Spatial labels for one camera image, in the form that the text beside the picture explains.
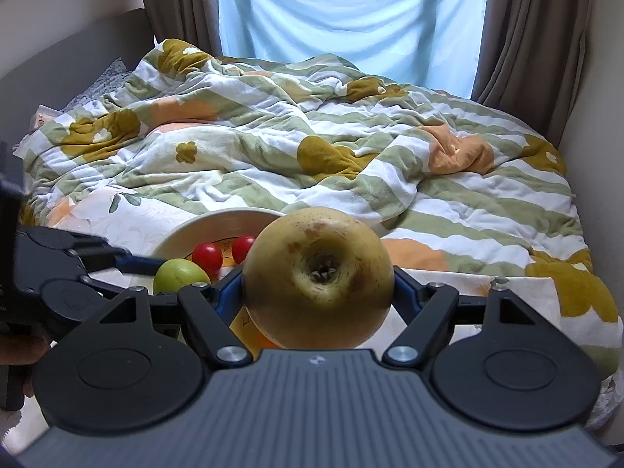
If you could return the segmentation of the person's hand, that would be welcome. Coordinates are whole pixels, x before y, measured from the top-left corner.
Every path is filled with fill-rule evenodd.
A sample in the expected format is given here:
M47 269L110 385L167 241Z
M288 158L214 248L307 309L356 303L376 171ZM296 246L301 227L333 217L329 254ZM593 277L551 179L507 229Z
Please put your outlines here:
M50 346L50 337L44 332L4 330L0 335L0 365L32 365Z

